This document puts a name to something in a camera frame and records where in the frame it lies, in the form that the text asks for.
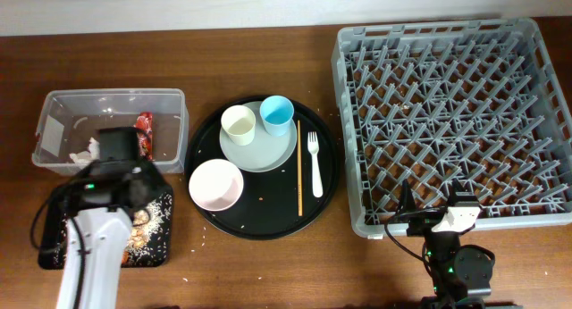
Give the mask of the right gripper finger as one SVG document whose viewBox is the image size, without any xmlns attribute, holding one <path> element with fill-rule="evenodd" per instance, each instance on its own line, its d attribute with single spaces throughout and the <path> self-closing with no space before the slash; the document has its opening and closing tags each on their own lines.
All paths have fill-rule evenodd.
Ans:
<svg viewBox="0 0 572 309">
<path fill-rule="evenodd" d="M 401 182 L 400 201 L 398 211 L 415 211 L 416 203 L 412 189 L 407 180 Z"/>
<path fill-rule="evenodd" d="M 458 180 L 451 183 L 449 205 L 474 205 L 475 195 L 467 191 Z"/>
</svg>

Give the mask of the white napkin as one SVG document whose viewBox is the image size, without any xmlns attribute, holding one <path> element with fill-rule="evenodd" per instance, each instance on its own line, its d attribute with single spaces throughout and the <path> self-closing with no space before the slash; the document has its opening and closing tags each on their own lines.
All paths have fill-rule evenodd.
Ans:
<svg viewBox="0 0 572 309">
<path fill-rule="evenodd" d="M 71 160 L 76 164 L 89 164 L 100 157 L 99 142 L 91 138 L 88 143 L 88 148 L 79 153 L 70 153 Z"/>
</svg>

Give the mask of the cooked rice pile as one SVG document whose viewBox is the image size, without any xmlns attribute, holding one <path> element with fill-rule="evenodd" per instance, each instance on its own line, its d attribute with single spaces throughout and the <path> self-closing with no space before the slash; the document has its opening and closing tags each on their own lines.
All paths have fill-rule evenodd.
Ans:
<svg viewBox="0 0 572 309">
<path fill-rule="evenodd" d="M 122 267 L 156 267 L 167 260 L 172 210 L 173 196 L 164 193 L 134 214 L 134 227 L 123 252 Z"/>
</svg>

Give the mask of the red strawberry snack wrapper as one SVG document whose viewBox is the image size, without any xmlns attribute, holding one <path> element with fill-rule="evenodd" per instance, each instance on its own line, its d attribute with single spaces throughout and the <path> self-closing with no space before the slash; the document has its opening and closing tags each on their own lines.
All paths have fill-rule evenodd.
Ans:
<svg viewBox="0 0 572 309">
<path fill-rule="evenodd" d="M 141 113 L 134 124 L 138 129 L 139 154 L 151 161 L 153 159 L 153 114 L 151 112 Z"/>
</svg>

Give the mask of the pink bowl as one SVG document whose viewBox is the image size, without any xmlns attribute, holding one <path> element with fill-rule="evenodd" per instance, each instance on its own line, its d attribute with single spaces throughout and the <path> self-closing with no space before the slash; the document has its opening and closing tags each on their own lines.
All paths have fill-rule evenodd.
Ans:
<svg viewBox="0 0 572 309">
<path fill-rule="evenodd" d="M 243 188 L 244 179 L 240 169 L 224 159 L 201 163 L 189 178 L 192 201 L 210 212 L 233 207 L 240 199 Z"/>
</svg>

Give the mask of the cream plastic cup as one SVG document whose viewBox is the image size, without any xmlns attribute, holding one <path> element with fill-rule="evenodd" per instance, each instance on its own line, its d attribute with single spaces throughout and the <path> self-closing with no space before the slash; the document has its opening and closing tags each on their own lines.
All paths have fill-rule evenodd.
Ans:
<svg viewBox="0 0 572 309">
<path fill-rule="evenodd" d="M 223 131 L 238 146 L 249 145 L 255 137 L 256 116 L 244 105 L 227 108 L 221 117 Z"/>
</svg>

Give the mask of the grey round plate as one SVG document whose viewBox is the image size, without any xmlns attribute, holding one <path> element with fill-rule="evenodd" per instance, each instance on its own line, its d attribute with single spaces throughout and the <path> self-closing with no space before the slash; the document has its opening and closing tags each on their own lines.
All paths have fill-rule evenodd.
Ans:
<svg viewBox="0 0 572 309">
<path fill-rule="evenodd" d="M 290 158 L 297 146 L 297 128 L 294 121 L 290 121 L 287 132 L 282 136 L 270 135 L 259 115 L 261 104 L 261 101 L 245 103 L 257 117 L 255 137 L 250 144 L 238 146 L 223 129 L 219 133 L 223 155 L 243 171 L 266 172 L 276 169 Z"/>
</svg>

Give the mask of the light blue plastic cup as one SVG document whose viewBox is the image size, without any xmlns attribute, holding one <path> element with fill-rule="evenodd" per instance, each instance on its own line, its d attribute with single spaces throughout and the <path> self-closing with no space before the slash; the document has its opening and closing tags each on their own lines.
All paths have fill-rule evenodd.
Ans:
<svg viewBox="0 0 572 309">
<path fill-rule="evenodd" d="M 259 108 L 265 130 L 272 136 L 284 135 L 294 114 L 293 103 L 285 96 L 269 96 Z"/>
</svg>

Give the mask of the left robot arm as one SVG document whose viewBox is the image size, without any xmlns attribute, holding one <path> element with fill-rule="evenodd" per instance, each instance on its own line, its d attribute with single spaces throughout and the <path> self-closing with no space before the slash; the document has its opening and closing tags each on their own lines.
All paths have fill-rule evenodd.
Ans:
<svg viewBox="0 0 572 309">
<path fill-rule="evenodd" d="M 66 259 L 56 306 L 114 308 L 134 213 L 171 186 L 145 159 L 94 161 L 42 205 L 66 215 Z"/>
</svg>

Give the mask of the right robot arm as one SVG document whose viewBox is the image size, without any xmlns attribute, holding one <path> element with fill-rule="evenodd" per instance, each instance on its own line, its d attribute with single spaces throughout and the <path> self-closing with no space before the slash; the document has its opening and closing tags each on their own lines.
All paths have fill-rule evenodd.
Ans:
<svg viewBox="0 0 572 309">
<path fill-rule="evenodd" d="M 421 261 L 433 282 L 433 296 L 422 298 L 422 309 L 485 308 L 492 293 L 495 255 L 477 245 L 463 245 L 460 237 L 475 227 L 481 205 L 476 195 L 453 180 L 445 205 L 420 209 L 408 181 L 401 183 L 400 201 L 388 223 L 405 222 L 409 237 L 422 237 L 422 254 L 404 247 L 384 225 L 387 237 L 403 251 Z"/>
</svg>

